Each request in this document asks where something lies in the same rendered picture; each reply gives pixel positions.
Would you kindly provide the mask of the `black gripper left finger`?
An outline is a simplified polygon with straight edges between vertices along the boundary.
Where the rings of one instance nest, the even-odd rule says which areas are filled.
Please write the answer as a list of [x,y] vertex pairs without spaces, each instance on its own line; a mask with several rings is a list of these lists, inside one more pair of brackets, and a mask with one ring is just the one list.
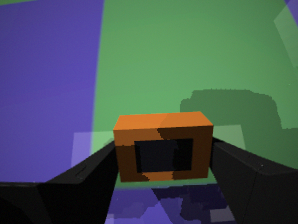
[[118,174],[113,140],[46,182],[0,182],[0,223],[104,224]]

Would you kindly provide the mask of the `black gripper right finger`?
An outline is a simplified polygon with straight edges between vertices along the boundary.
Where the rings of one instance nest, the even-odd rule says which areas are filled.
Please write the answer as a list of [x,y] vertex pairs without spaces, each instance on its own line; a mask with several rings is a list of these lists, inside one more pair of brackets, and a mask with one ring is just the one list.
[[210,170],[237,224],[298,224],[298,170],[212,138]]

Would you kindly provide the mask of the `orange block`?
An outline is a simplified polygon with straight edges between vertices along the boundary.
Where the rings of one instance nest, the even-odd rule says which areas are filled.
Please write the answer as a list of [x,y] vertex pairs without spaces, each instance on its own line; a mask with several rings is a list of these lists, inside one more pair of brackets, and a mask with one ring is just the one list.
[[207,178],[213,128],[201,112],[120,115],[113,135],[121,183]]

